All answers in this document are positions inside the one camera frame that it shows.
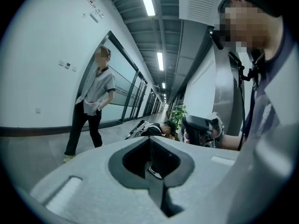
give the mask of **sneaker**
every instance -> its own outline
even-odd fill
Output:
[[[156,173],[152,168],[151,168],[151,166],[149,167],[149,172],[151,173],[151,174],[153,174],[157,179],[162,179],[162,177],[161,177],[161,175],[159,174],[159,173]]]
[[[68,162],[69,160],[73,159],[75,155],[66,155],[64,158],[64,163]]]

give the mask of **black cable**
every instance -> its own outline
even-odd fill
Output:
[[[245,104],[244,104],[243,90],[242,90],[241,86],[240,86],[240,91],[241,91],[241,100],[242,100],[243,129],[242,129],[241,140],[240,140],[240,143],[238,146],[238,151],[240,151],[242,148],[243,137],[244,137],[244,132],[245,132]]]

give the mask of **black pants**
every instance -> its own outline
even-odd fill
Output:
[[[84,113],[83,101],[76,105],[74,120],[71,126],[70,139],[67,143],[65,155],[75,155],[78,140],[81,134],[81,130],[85,122],[88,120],[89,123],[89,132],[92,137],[94,147],[102,146],[102,137],[99,134],[99,124],[102,118],[102,112],[96,111],[97,115],[89,116]]]

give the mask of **floor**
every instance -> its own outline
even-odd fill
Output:
[[[150,123],[167,120],[166,113],[143,118]],[[141,119],[100,129],[104,145],[124,140]],[[15,185],[26,192],[48,173],[63,164],[69,133],[37,137],[0,137],[0,155],[4,167]],[[94,148],[89,132],[82,132],[76,153]]]

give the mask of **vent grille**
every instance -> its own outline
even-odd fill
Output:
[[[189,17],[198,22],[209,24],[215,0],[190,0]]]

